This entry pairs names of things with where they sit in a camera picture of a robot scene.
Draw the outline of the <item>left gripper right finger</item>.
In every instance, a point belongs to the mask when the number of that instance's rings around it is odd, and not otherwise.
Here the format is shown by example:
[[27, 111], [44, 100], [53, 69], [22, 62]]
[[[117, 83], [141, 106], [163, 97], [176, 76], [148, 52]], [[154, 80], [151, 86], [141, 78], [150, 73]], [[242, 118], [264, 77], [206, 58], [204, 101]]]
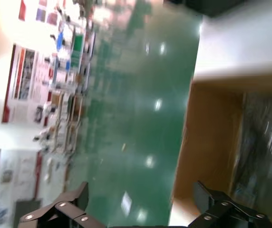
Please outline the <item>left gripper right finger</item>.
[[200, 215], [192, 228], [272, 228], [268, 216], [236, 203], [223, 191], [207, 188], [198, 181], [193, 187], [194, 202]]

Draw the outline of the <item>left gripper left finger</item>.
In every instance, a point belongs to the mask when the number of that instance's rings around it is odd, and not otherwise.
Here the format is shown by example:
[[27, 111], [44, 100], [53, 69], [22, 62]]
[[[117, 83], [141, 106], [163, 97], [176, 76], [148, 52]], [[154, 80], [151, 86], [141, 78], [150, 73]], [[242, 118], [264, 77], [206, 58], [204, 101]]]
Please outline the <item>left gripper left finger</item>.
[[88, 216], [88, 183], [61, 193], [51, 204], [20, 218], [20, 228], [85, 228]]

